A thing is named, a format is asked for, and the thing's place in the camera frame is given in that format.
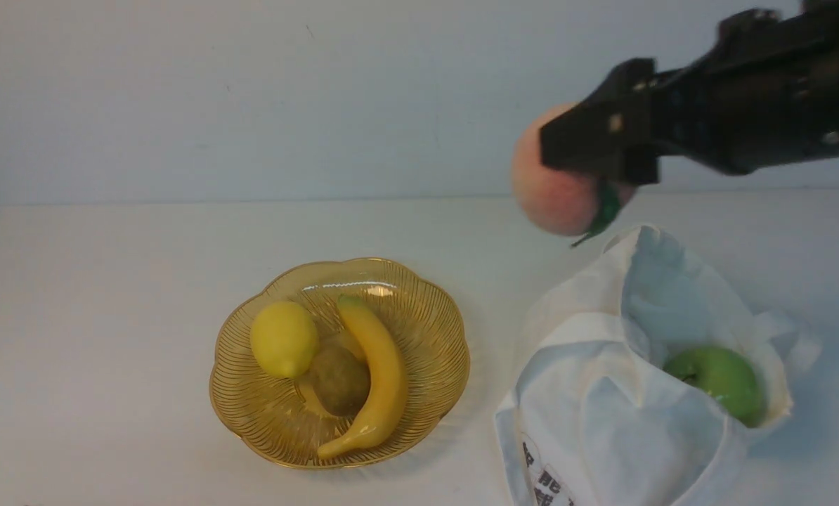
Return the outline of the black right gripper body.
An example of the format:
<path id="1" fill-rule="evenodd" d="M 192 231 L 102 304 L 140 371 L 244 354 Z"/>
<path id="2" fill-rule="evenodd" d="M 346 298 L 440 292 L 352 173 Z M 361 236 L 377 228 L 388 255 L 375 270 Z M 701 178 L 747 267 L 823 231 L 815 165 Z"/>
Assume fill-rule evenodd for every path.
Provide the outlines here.
<path id="1" fill-rule="evenodd" d="M 839 158 L 839 1 L 721 20 L 705 55 L 661 74 L 651 140 L 730 176 Z"/>

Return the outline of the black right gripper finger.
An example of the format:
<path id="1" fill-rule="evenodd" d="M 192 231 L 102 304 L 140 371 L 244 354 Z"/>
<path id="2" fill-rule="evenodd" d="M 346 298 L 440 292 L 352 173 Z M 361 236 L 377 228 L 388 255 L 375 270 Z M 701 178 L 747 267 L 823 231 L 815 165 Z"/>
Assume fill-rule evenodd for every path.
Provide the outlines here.
<path id="1" fill-rule="evenodd" d="M 541 164 L 628 186 L 658 183 L 654 77 L 653 58 L 613 67 L 586 99 L 539 129 Z"/>

